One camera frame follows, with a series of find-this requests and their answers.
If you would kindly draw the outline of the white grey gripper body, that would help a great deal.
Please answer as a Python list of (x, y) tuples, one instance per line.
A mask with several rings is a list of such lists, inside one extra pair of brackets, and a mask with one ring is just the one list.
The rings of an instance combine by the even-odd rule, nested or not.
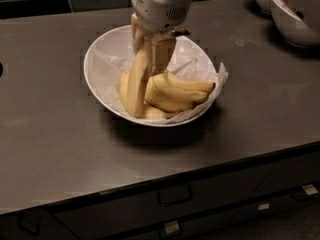
[(185, 21), (193, 0), (131, 0), (141, 25), (151, 32), (163, 32)]

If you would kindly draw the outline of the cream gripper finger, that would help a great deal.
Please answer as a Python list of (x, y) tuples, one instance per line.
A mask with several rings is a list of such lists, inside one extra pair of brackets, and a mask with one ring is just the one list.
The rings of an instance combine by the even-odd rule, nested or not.
[(145, 37), (150, 76), (163, 73), (172, 58), (176, 37), (172, 32), (157, 32)]
[(148, 32), (141, 25), (137, 15), (133, 13), (131, 15), (131, 34), (132, 34), (132, 45), (135, 54), (143, 47), (148, 44)]

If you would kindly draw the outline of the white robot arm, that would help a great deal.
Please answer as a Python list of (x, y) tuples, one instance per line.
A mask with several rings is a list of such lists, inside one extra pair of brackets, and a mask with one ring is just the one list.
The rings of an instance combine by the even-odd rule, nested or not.
[(320, 78), (319, 47), (289, 43), (254, 0), (199, 0), (187, 7), (182, 0), (131, 3), (142, 26), (151, 32), (187, 22), (212, 55), (226, 59), (234, 79), (295, 83)]

